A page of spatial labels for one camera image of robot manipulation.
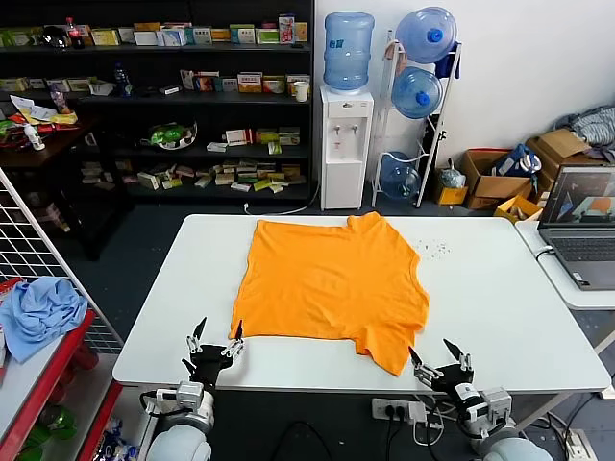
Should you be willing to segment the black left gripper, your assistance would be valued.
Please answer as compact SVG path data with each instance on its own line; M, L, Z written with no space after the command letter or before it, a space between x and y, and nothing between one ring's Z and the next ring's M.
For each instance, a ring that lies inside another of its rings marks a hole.
M201 383L204 387L215 387L222 370L232 366L229 356L239 356L244 347L242 321L239 321L234 339L223 346L205 345L201 347L201 336L207 318L196 325L191 335L187 335L186 343L190 352L189 358L182 359L189 374L189 380Z

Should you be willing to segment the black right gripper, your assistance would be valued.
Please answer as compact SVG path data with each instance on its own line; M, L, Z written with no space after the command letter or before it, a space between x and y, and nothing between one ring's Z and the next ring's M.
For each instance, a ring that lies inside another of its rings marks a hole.
M471 384L474 379L471 355L464 353L458 345L446 338L443 339L443 342L458 364L439 367L435 370L433 367L425 364L417 352L412 347L409 347L413 374L419 382L425 386L431 386L433 391L445 393L451 399L459 399L459 394L455 389L456 386L459 384Z

